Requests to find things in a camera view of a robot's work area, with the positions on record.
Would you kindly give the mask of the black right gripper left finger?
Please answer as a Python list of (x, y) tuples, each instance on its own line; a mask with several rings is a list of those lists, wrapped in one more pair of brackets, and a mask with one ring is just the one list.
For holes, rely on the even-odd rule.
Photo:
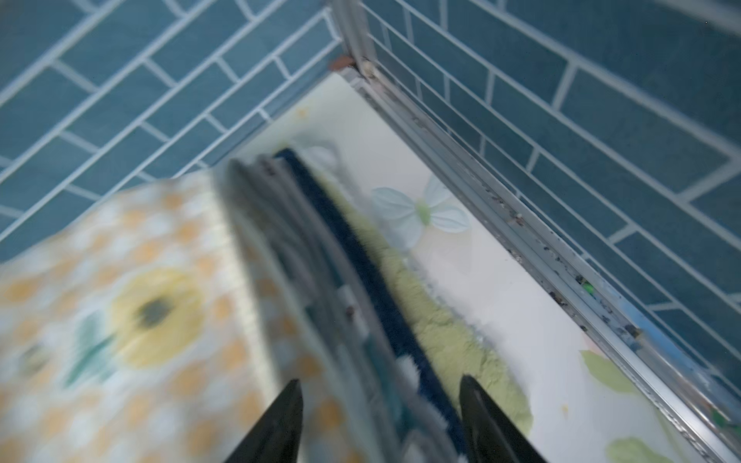
[(226, 463), (297, 463), (303, 430), (301, 383), (291, 380), (225, 460)]

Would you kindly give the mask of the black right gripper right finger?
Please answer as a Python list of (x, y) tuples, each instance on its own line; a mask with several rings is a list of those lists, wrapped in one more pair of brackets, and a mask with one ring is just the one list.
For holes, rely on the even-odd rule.
[(459, 402), (469, 462), (546, 462), (473, 376), (461, 378)]

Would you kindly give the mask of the navy blue star blanket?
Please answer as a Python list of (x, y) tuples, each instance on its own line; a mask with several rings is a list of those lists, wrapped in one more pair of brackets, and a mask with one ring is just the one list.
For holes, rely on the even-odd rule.
[(457, 454), (466, 455), (463, 427), (457, 411), (401, 313), (401, 305), (392, 293), (391, 284), (385, 280), (380, 266), (372, 261), (372, 256), (361, 244), (360, 233), (351, 227), (351, 210), (330, 197), (329, 188), (320, 185), (318, 177), (310, 172), (293, 150), (280, 150), (274, 158), (288, 164), (289, 173), (298, 187), (333, 233), (365, 287), (393, 353), (397, 358), (408, 355), (414, 361), (420, 372), (419, 395), (434, 406), (445, 420), (446, 433)]

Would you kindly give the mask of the pale yellow fleece blanket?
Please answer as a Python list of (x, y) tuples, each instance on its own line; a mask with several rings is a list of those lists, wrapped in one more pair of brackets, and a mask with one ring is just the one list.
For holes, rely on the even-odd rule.
[(349, 225), (360, 255), (369, 259), (380, 274), (401, 312), (401, 325), (411, 330), (413, 341), (421, 347), (444, 397), (453, 406), (453, 415), (460, 416), (459, 382), (469, 374), (515, 426), (528, 435), (534, 416), (528, 397), (507, 363), (473, 328), (428, 293), (426, 282), (405, 263), (405, 254), (388, 243), (372, 220), (342, 195), (336, 183), (321, 176), (316, 181)]

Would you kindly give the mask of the teal happy bear blanket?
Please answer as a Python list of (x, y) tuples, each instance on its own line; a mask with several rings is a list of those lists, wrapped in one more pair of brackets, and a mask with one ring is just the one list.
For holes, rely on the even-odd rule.
[(349, 258), (302, 193), (285, 161), (230, 160), (226, 194), (242, 222), (252, 221), (293, 294), (316, 327), (387, 458), (455, 462), (440, 413), (418, 392), (420, 372), (397, 358)]

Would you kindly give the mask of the orange checked blanket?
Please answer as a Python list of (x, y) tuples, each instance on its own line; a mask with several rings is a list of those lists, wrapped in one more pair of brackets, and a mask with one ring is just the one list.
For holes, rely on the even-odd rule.
[(222, 462), (280, 391), (299, 460), (378, 462), (266, 242), (209, 173), (114, 195), (1, 268), (5, 462)]

